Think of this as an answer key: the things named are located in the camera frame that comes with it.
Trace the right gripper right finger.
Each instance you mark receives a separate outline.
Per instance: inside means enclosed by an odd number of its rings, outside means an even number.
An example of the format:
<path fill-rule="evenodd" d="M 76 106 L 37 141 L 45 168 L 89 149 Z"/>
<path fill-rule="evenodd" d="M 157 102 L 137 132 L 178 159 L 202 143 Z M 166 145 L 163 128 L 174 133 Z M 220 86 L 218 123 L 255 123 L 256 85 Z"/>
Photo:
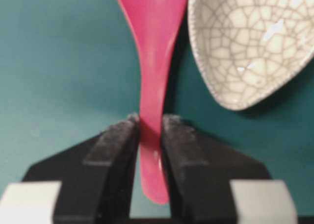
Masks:
<path fill-rule="evenodd" d="M 296 224 L 282 180 L 264 163 L 188 125 L 163 117 L 162 147 L 171 211 L 191 224 Z"/>

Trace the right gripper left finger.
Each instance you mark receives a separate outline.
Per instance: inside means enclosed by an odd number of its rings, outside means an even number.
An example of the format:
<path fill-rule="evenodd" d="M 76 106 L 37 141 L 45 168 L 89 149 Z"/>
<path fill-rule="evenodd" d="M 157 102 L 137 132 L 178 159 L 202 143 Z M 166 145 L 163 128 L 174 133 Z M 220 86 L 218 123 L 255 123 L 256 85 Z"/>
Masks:
<path fill-rule="evenodd" d="M 0 199 L 3 224 L 96 224 L 130 211 L 139 116 L 32 164 Z"/>

